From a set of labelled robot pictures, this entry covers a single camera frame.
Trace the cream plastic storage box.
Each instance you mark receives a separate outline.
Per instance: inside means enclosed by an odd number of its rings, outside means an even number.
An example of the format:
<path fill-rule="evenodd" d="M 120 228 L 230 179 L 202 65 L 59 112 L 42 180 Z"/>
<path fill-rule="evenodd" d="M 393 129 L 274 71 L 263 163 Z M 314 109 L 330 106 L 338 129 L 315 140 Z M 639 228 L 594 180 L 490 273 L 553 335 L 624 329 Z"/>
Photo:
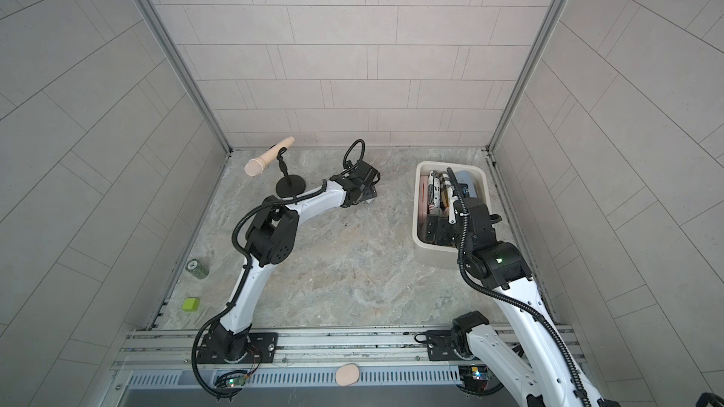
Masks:
<path fill-rule="evenodd" d="M 462 165 L 452 162 L 440 161 L 423 161 L 416 167 L 414 175 L 413 190 L 413 212 L 412 212 L 412 239 L 414 243 L 414 256 L 420 263 L 443 268 L 457 269 L 456 258 L 457 250 L 450 246 L 437 246 L 423 242 L 420 239 L 420 227 L 422 222 L 422 211 L 424 210 L 422 202 L 423 190 L 428 186 L 428 174 L 430 171 L 446 171 L 447 168 L 458 174 L 467 171 L 471 175 L 471 180 L 475 185 L 478 197 L 488 206 L 491 207 L 491 200 L 488 188 L 488 176 L 486 173 L 475 166 Z"/>

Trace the brown plaid glasses case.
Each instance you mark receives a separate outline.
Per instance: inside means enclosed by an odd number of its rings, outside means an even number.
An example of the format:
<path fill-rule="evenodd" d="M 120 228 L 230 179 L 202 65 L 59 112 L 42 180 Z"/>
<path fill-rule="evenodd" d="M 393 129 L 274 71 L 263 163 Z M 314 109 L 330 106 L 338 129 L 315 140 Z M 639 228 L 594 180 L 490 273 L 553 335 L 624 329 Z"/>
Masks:
<path fill-rule="evenodd" d="M 449 208 L 452 204 L 453 195 L 454 195 L 454 189 L 450 180 L 450 177 L 448 173 L 441 173 L 440 176 L 441 179 L 441 191 L 444 193 L 444 200 L 443 203 L 446 208 Z"/>

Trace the pink glasses case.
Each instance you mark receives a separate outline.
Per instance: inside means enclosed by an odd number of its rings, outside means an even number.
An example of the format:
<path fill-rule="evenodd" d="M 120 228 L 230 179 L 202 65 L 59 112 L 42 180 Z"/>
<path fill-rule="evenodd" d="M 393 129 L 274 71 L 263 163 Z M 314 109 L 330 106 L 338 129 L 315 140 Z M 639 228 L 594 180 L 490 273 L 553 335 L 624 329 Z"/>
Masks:
<path fill-rule="evenodd" d="M 429 190 L 429 175 L 422 174 L 420 176 L 420 196 L 419 196 L 419 207 L 418 207 L 418 230 L 422 229 L 427 224 L 428 216 L 428 190 Z"/>

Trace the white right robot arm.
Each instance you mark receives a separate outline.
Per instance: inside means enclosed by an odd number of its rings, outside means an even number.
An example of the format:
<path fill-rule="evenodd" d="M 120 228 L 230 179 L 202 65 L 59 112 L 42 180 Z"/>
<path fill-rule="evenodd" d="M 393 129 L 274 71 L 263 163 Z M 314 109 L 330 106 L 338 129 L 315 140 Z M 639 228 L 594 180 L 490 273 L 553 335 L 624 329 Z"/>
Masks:
<path fill-rule="evenodd" d="M 480 312 L 452 323 L 454 352 L 477 359 L 520 406 L 611 406 L 575 361 L 552 323 L 537 283 L 518 248 L 496 237 L 486 204 L 478 198 L 456 200 L 454 245 L 463 281 L 501 308 L 522 352 L 499 337 Z"/>

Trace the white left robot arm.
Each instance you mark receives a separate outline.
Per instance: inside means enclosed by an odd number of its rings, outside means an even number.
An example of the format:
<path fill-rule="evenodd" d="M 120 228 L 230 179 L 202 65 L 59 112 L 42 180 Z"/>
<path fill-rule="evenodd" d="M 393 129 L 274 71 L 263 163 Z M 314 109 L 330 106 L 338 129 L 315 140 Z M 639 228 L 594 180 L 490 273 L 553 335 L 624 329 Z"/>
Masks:
<path fill-rule="evenodd" d="M 245 257 L 243 272 L 225 309 L 197 333 L 194 350 L 207 350 L 229 362 L 241 360 L 262 291 L 293 251 L 299 226 L 331 209 L 369 203 L 380 179 L 379 171 L 361 159 L 344 161 L 343 171 L 324 179 L 316 190 L 303 191 L 304 179 L 286 173 L 275 196 L 266 198 L 234 228 L 231 240 Z"/>

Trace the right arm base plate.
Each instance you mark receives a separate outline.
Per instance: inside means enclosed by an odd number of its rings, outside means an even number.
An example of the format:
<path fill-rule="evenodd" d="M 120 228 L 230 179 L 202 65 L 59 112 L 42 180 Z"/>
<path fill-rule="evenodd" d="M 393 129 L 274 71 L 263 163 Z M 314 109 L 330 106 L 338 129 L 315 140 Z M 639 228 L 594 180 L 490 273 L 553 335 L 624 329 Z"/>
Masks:
<path fill-rule="evenodd" d="M 465 335 L 456 328 L 425 331 L 416 341 L 426 346 L 430 361 L 467 361 L 473 358 Z"/>

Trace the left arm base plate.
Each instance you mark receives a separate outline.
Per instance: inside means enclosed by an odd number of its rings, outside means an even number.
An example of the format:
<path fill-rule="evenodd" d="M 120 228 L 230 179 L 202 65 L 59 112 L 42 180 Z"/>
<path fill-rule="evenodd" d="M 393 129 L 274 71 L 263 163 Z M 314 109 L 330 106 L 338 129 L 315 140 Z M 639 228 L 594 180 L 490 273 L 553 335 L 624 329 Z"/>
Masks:
<path fill-rule="evenodd" d="M 206 334 L 197 347 L 196 361 L 203 365 L 273 363 L 278 337 L 277 333 L 250 333 L 227 339 Z"/>

